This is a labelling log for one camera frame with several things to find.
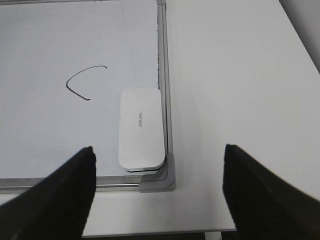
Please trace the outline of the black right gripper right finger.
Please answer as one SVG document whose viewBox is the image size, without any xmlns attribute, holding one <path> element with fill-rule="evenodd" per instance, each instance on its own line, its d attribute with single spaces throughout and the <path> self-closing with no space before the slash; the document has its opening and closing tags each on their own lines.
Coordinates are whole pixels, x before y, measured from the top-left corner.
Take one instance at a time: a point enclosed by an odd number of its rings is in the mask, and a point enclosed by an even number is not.
<svg viewBox="0 0 320 240">
<path fill-rule="evenodd" d="M 224 151 L 222 190 L 240 240 L 318 240 L 320 202 L 237 145 Z"/>
</svg>

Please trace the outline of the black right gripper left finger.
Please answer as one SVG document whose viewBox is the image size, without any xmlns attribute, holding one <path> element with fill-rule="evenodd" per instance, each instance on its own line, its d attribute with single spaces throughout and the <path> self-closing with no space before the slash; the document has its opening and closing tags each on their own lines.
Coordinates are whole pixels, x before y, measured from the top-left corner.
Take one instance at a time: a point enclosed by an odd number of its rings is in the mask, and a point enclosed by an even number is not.
<svg viewBox="0 0 320 240">
<path fill-rule="evenodd" d="M 96 192 L 96 155 L 85 147 L 0 206 L 2 240 L 80 240 Z"/>
</svg>

